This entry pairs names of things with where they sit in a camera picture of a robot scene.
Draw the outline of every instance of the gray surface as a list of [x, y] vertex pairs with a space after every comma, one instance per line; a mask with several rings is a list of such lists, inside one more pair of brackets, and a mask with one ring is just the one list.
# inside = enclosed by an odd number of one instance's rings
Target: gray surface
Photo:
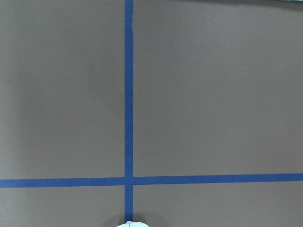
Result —
[[303, 5], [136, 0], [134, 11], [136, 176], [303, 171]]
[[135, 219], [151, 227], [300, 227], [302, 190], [302, 182], [136, 186]]
[[123, 187], [0, 189], [0, 227], [115, 227]]
[[0, 1], [0, 179], [123, 176], [124, 1]]

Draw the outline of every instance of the horizontal blue tape strip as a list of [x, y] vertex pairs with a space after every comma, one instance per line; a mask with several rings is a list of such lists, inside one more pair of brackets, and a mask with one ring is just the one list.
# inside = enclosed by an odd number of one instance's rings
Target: horizontal blue tape strip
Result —
[[303, 181], [303, 174], [201, 175], [134, 177], [134, 185]]
[[88, 187], [118, 185], [124, 185], [123, 177], [0, 180], [0, 188]]

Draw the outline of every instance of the white computer mouse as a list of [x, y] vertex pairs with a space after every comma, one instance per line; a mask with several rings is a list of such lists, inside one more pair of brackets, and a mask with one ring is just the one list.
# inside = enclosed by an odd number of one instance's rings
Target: white computer mouse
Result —
[[119, 225], [117, 227], [149, 227], [147, 224], [144, 224], [142, 222], [131, 222], [128, 221], [123, 225]]

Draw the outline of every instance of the white rounded object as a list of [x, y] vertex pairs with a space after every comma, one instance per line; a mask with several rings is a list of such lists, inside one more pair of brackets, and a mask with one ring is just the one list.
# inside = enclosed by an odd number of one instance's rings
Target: white rounded object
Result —
[[149, 227], [149, 226], [147, 224], [142, 223], [142, 222], [127, 221], [125, 224], [119, 225], [117, 227]]

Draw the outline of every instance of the blue tape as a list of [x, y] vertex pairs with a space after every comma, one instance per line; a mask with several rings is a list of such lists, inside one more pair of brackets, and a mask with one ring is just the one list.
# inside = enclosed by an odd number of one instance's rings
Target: blue tape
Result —
[[134, 185], [303, 181], [303, 174], [202, 175], [135, 177]]
[[134, 1], [125, 0], [125, 221], [133, 220], [134, 212], [134, 38], [132, 20]]
[[123, 177], [62, 178], [62, 179], [8, 179], [0, 180], [0, 188], [88, 187], [124, 185]]

